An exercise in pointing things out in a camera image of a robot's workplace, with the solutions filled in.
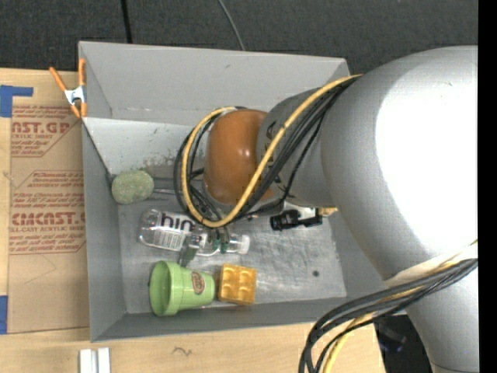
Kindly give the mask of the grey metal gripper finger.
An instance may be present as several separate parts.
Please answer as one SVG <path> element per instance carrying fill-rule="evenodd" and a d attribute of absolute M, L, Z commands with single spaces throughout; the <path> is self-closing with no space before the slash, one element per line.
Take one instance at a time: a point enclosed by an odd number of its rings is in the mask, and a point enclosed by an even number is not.
<path fill-rule="evenodd" d="M 197 253 L 197 246 L 191 243 L 186 243 L 182 246 L 179 252 L 179 265 L 187 267 L 188 264 L 195 258 Z"/>

